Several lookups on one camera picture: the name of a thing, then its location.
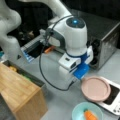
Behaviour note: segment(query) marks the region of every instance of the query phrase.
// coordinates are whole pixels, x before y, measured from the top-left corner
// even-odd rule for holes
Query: plate
[[[81,89],[84,96],[92,102],[103,102],[111,93],[111,87],[107,81],[96,76],[84,78]]]

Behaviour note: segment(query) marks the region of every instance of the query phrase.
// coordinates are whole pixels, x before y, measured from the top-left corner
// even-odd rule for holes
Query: blue object
[[[86,59],[88,58],[87,53],[84,55],[80,56],[81,58],[81,63],[80,65],[77,66],[77,70],[73,73],[73,75],[77,79],[81,79],[88,71],[89,71],[89,65],[85,63]]]
[[[72,112],[72,120],[86,120],[84,117],[84,110],[86,109],[90,110],[98,118],[98,120],[103,120],[103,113],[101,109],[90,102],[78,104]]]
[[[34,60],[34,57],[30,56],[29,54],[27,54],[26,52],[23,51],[24,56],[26,57],[28,62],[31,62],[32,60]]]
[[[73,20],[73,24],[78,24],[78,21],[77,20]]]
[[[89,71],[89,69],[90,68],[87,64],[80,64],[73,75],[80,80]]]
[[[0,57],[2,57],[4,55],[3,51],[0,51]]]

